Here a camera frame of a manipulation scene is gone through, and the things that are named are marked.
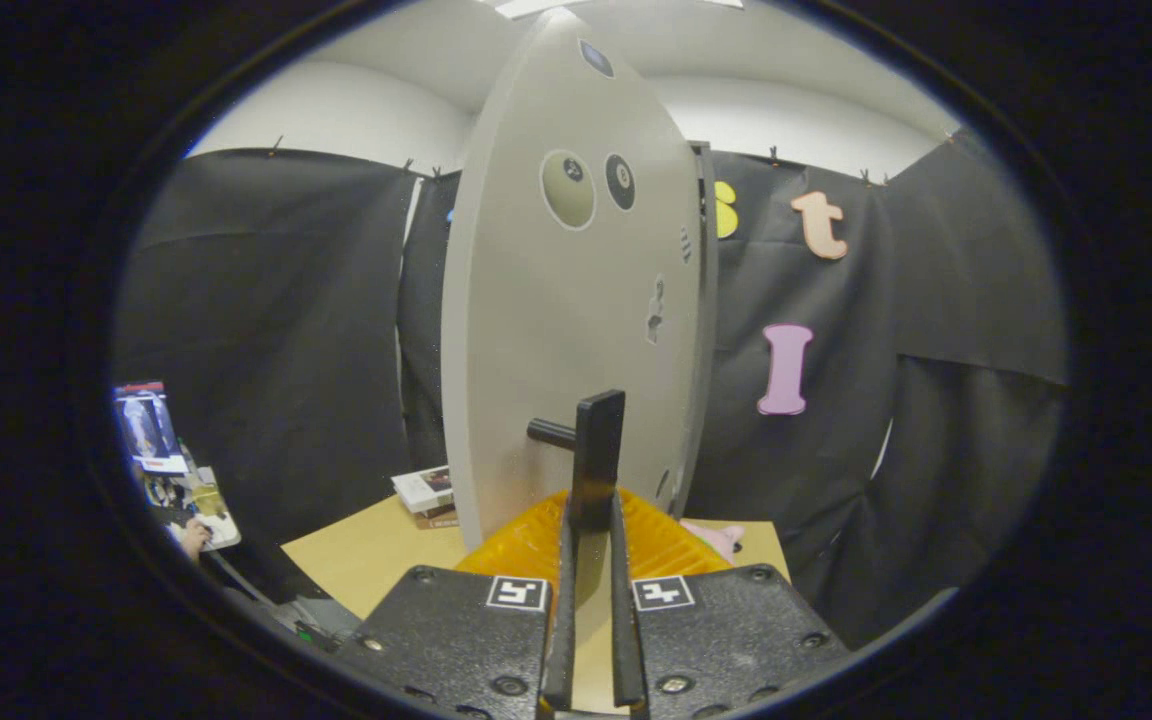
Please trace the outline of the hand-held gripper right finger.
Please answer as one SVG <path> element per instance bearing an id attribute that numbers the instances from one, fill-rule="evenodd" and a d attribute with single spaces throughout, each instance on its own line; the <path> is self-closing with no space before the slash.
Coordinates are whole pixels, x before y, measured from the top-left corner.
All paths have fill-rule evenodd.
<path id="1" fill-rule="evenodd" d="M 614 702 L 635 719 L 744 711 L 850 653 L 776 566 L 727 562 L 626 488 L 609 556 Z"/>

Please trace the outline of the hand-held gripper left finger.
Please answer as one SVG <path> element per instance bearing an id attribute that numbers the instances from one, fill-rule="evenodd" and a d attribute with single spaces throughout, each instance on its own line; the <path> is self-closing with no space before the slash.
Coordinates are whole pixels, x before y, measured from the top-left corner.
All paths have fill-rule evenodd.
<path id="1" fill-rule="evenodd" d="M 335 652 L 340 670 L 425 714 L 550 719 L 570 706 L 570 497 L 522 511 L 456 568 L 415 564 Z"/>

